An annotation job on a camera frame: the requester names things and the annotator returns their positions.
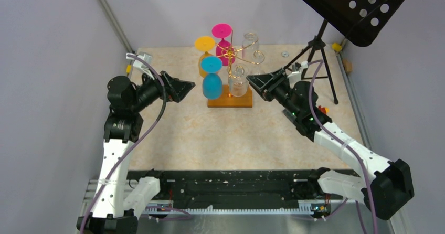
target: small orange object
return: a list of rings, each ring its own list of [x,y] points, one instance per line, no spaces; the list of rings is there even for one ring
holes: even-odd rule
[[[321,105],[319,105],[319,110],[324,114],[327,114],[329,112],[329,109],[327,107],[321,107]]]

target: gray wall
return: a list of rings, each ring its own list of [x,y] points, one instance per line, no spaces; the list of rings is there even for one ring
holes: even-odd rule
[[[406,0],[372,45],[352,44],[352,81],[375,152],[411,167],[408,214],[418,233],[443,233],[445,0]]]
[[[249,28],[262,44],[305,44],[323,20],[302,0],[108,1],[134,48],[193,46],[221,22],[234,29],[234,44]],[[329,25],[323,38],[340,42],[342,36]]]
[[[73,233],[124,49],[96,0],[0,0],[1,233]]]

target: table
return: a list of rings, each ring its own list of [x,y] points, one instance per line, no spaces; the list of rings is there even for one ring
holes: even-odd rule
[[[261,45],[266,56],[264,67],[277,70],[288,63],[305,45]],[[361,142],[361,136],[347,95],[335,53],[326,46],[339,104],[334,105],[327,79],[317,79],[317,105],[329,108],[328,115],[344,132]],[[253,108],[208,108],[202,94],[198,59],[202,52],[194,47],[141,48],[153,55],[152,66],[172,77],[193,81],[196,87],[181,103],[168,103],[156,128],[135,149],[130,170],[223,170],[223,169],[309,169],[321,166],[348,168],[327,149],[302,137],[282,114],[277,102],[265,102],[253,92]],[[288,51],[290,56],[282,57]],[[314,59],[321,59],[319,52]],[[311,76],[315,66],[309,68]],[[325,76],[324,67],[320,76]],[[227,73],[220,73],[227,84]],[[131,80],[141,84],[141,73],[134,70]],[[156,119],[160,100],[141,112],[145,132]]]

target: purple cable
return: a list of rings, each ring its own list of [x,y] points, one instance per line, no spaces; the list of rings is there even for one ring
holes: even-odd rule
[[[193,216],[181,209],[177,209],[177,208],[171,208],[171,207],[162,207],[162,206],[147,206],[145,207],[145,209],[165,209],[168,211],[177,211],[177,212],[181,212],[183,214],[185,214],[185,217],[175,217],[175,218],[159,218],[159,221],[179,221],[179,220],[190,220],[193,218]]]
[[[317,66],[317,69],[315,70],[314,76],[312,77],[311,80],[311,84],[309,86],[309,100],[312,100],[312,90],[314,89],[314,82],[315,82],[315,78],[318,74],[318,72],[321,69],[321,66],[323,65],[323,60],[316,60],[313,62],[310,62],[309,65],[312,65],[314,63],[319,63],[319,65]],[[312,116],[314,117],[315,121],[317,122],[317,124],[320,126],[321,129],[323,129],[323,131],[325,131],[330,137],[334,138],[336,141],[338,141],[340,144],[344,144],[344,142],[338,138],[337,136],[335,136],[332,132],[330,132],[328,129],[326,129],[323,124],[320,122],[319,118],[317,118],[317,116],[315,115],[315,111],[314,111],[314,107],[312,105],[312,102],[309,102],[309,108],[311,109],[311,113]],[[371,182],[369,181],[369,177],[367,175],[367,170],[365,167],[365,164],[363,163],[363,160],[360,158],[360,156],[357,154],[357,152],[352,149],[352,147],[350,147],[349,145],[346,145],[346,148],[357,158],[358,163],[360,163],[360,167],[362,168],[362,172],[363,172],[363,176],[365,179],[365,184],[366,184],[366,190],[368,192],[368,197],[369,197],[369,204],[371,207],[371,215],[373,218],[373,228],[374,228],[374,234],[377,234],[377,216],[376,216],[376,212],[375,212],[375,206],[374,206],[374,198],[373,198],[373,193],[371,191]]]
[[[336,209],[334,209],[333,212],[331,212],[331,214],[329,214],[329,216],[325,217],[325,220],[328,220],[329,218],[335,216],[343,207],[346,206],[346,202],[348,201],[348,198],[345,199]],[[305,217],[292,217],[295,218],[297,220],[304,220],[304,221],[314,221],[315,218],[305,218]]]
[[[368,234],[368,232],[366,231],[365,223],[363,222],[362,213],[360,212],[360,205],[358,204],[357,201],[355,201],[355,207],[357,208],[358,219],[360,221],[360,225],[362,227],[363,234]]]
[[[167,97],[166,97],[166,92],[165,92],[165,87],[164,87],[164,82],[162,81],[161,76],[159,76],[159,74],[153,69],[153,67],[151,67],[146,61],[142,60],[141,58],[137,57],[134,54],[129,54],[129,57],[133,58],[134,60],[137,60],[139,62],[141,62],[142,64],[144,64],[145,66],[147,66],[152,72],[153,74],[157,77],[157,79],[159,80],[159,83],[161,84],[162,88],[164,89],[164,100],[163,100],[163,104],[162,104],[162,108],[161,108],[161,112],[159,113],[159,116],[156,118],[156,120],[153,122],[152,126],[150,126],[150,128],[139,138],[139,140],[137,140],[123,155],[120,159],[118,159],[118,161],[116,162],[116,164],[111,168],[110,172],[108,173],[108,175],[106,176],[105,180],[109,180],[111,175],[113,175],[114,171],[116,171],[117,167],[122,163],[122,161],[135,149],[135,147],[144,140],[144,138],[154,129],[154,127],[157,125],[157,123],[159,122],[159,120],[161,119],[162,114],[164,113],[165,110],[165,105],[167,103]],[[82,223],[80,225],[80,229],[79,229],[79,234],[83,234],[83,231],[85,230],[85,225],[87,224],[87,220],[90,216],[91,210],[93,209],[93,206],[96,204],[97,200],[99,199],[100,195],[102,194],[103,190],[105,189],[105,184],[102,184],[99,188],[99,190],[97,191],[96,195],[94,196],[93,200],[91,201],[90,205],[88,206],[87,210],[85,211],[85,214],[83,215],[83,219],[82,219]]]

